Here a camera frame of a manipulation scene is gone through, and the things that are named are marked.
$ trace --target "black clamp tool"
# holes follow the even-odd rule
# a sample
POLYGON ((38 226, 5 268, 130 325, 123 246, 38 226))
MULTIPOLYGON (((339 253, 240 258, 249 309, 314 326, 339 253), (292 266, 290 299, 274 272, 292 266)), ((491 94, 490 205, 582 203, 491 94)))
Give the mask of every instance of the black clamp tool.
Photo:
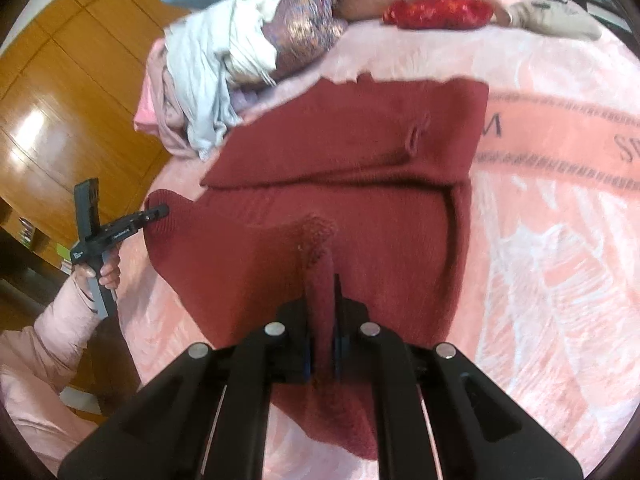
MULTIPOLYGON (((344 298, 337 277, 335 314, 336 377, 374 394, 381 480, 436 480, 438 467, 444 480, 583 480, 576 459, 453 345, 407 345, 344 298)), ((237 346, 191 345, 58 478, 262 480, 271 385, 313 373, 307 316, 304 299, 291 301, 237 346)))
POLYGON ((62 480, 262 480, 273 383, 306 383, 304 299, 238 345, 194 343, 60 466, 62 480))
POLYGON ((116 296, 112 290, 100 285, 100 269, 104 265, 109 249, 138 232, 149 222, 169 214, 169 207, 161 204, 153 209, 138 211, 100 225, 98 213, 98 179, 90 178, 74 187, 78 243, 71 248, 71 263, 88 264, 95 271, 89 280, 94 304, 100 319, 116 316, 116 296))

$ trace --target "red sequined cushion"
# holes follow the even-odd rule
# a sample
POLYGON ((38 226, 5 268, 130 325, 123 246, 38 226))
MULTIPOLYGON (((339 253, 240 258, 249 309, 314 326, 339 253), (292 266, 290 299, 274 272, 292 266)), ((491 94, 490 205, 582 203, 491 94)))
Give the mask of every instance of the red sequined cushion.
POLYGON ((494 8, 482 0, 404 0, 393 2, 382 15, 387 25, 399 28, 452 28, 465 30, 483 27, 494 8))

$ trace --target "silver bolt head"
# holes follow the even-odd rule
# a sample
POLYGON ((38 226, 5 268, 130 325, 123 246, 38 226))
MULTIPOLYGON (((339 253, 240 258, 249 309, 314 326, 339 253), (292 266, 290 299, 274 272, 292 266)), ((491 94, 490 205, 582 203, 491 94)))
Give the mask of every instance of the silver bolt head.
POLYGON ((189 346, 188 352, 191 359, 202 359, 209 353, 209 347, 204 343, 194 343, 189 346))
POLYGON ((267 325, 264 326, 264 333, 272 337, 277 337, 284 334, 285 330, 286 327, 279 321, 273 321, 271 323, 267 323, 267 325))
POLYGON ((451 343, 440 343, 436 346, 436 354, 443 359, 451 359, 456 355, 456 347, 451 343))
POLYGON ((367 337, 375 337, 380 333, 380 325, 372 321, 367 321, 360 325, 360 332, 367 337))

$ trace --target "white cloth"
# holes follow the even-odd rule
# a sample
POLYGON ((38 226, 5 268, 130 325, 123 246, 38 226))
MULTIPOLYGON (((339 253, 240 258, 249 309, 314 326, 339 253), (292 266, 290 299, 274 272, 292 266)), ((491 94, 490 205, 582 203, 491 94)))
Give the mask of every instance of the white cloth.
POLYGON ((280 0, 223 0, 165 29, 167 68, 187 120, 192 148, 206 160, 228 127, 242 122, 228 85, 266 81, 276 49, 262 34, 280 0))

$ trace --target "pink fleece blanket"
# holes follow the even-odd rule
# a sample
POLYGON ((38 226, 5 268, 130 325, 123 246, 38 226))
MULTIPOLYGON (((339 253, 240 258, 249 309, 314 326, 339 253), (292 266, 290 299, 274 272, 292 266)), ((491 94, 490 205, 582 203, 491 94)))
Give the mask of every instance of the pink fleece blanket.
MULTIPOLYGON (((640 402, 640 62, 596 43, 487 27, 412 32, 353 25, 305 73, 246 114, 369 71, 378 79, 485 80, 486 132, 471 171, 472 237, 449 340, 580 461, 604 457, 640 402)), ((174 158, 152 189, 191 199, 208 163, 174 158)), ((203 339, 149 264, 122 251, 120 323, 143 382, 203 339)), ((266 478, 377 478, 375 462, 308 439, 270 413, 266 478)))

